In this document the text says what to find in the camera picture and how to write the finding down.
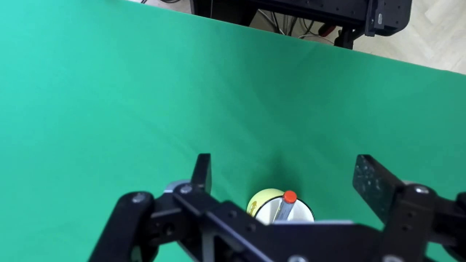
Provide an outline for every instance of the table surface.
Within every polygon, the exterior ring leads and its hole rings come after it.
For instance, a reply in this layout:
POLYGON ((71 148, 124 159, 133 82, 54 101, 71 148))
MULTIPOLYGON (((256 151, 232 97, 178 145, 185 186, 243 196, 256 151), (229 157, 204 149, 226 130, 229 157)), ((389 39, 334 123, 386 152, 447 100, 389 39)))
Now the table surface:
POLYGON ((0 260, 86 260, 121 193, 159 194, 201 151, 218 199, 291 187, 318 219, 380 226, 358 152, 465 189, 463 75, 118 0, 0 10, 0 260))

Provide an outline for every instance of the black metal bracket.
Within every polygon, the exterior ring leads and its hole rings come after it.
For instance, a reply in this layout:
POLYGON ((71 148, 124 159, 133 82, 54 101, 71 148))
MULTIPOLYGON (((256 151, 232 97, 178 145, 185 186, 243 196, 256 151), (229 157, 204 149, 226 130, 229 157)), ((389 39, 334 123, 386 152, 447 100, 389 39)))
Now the black metal bracket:
POLYGON ((178 241, 194 260, 430 260, 428 241, 466 258, 466 193, 456 200, 424 184, 405 184, 377 159, 358 155, 354 186, 385 228, 363 223, 264 225, 233 202, 210 194, 210 155, 200 154, 191 181, 159 197, 121 196, 90 256, 92 262, 149 262, 178 241))
POLYGON ((352 49, 352 43, 357 37, 363 34, 361 28, 351 28, 351 27, 342 27, 339 30, 338 37, 335 39, 334 44, 335 46, 342 46, 347 49, 352 49))

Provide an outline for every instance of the black cable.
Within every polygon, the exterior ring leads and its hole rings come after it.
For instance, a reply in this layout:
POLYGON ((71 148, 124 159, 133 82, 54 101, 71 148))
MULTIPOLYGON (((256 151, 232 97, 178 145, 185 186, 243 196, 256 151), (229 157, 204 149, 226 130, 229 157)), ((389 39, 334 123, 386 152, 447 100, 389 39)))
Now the black cable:
POLYGON ((265 18, 265 21, 275 30, 275 33, 280 33, 278 27, 277 27, 277 23, 274 23, 274 20, 271 17, 268 17, 265 14, 264 10, 258 10, 258 12, 265 18))
POLYGON ((304 39, 307 34, 315 34, 310 31, 313 24, 315 24, 315 21, 312 20, 310 24, 307 26, 307 28, 304 30, 304 33, 300 36, 300 39, 304 39))
POLYGON ((293 30, 294 30, 296 21, 297 21, 297 17, 293 17, 291 24, 290 24, 290 30, 288 30, 290 36, 293 36, 293 30))
POLYGON ((277 24, 277 33, 285 34, 280 27, 280 23, 278 23, 278 18, 277 18, 277 12, 275 11, 271 11, 271 12, 272 12, 274 23, 277 24))

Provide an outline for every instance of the screw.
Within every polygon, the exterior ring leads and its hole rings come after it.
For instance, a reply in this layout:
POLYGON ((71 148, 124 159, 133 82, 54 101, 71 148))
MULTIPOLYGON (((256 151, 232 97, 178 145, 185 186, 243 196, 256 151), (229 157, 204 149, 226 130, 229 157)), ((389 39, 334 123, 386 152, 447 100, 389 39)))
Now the screw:
POLYGON ((144 199, 146 199, 146 194, 144 194, 144 193, 135 193, 131 200, 133 200, 134 203, 140 203, 140 202, 143 202, 144 199))
POLYGON ((251 222, 246 228, 248 231, 256 231, 256 225, 253 222, 251 222))
POLYGON ((232 210, 229 212, 229 216, 236 218, 236 216, 237 216, 237 212, 236 212, 235 209, 232 209, 232 210))
POLYGON ((191 190, 192 190, 192 186, 189 183, 181 187, 181 193, 189 193, 191 190))
POLYGON ((288 257, 288 262, 307 262, 307 258, 301 254, 293 254, 288 257))
POLYGON ((382 260, 383 262, 403 262, 402 257, 395 256, 395 254, 385 254, 382 260))
POLYGON ((414 189, 417 190, 417 193, 428 193, 428 189, 425 186, 415 186, 414 189))

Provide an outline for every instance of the black equipment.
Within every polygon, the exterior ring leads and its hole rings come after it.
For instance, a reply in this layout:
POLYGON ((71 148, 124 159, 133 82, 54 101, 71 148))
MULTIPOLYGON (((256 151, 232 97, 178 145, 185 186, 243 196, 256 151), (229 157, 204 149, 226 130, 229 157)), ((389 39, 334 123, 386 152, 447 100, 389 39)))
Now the black equipment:
POLYGON ((405 184, 371 155, 360 154, 354 187, 385 222, 264 225, 233 202, 210 194, 210 154, 200 154, 188 183, 121 196, 90 262, 147 262, 159 245, 178 241, 194 260, 370 260, 412 262, 435 241, 466 260, 466 191, 454 200, 424 184, 405 184))
POLYGON ((406 27, 412 0, 192 0, 194 12, 249 26, 258 8, 341 26, 336 46, 406 27))

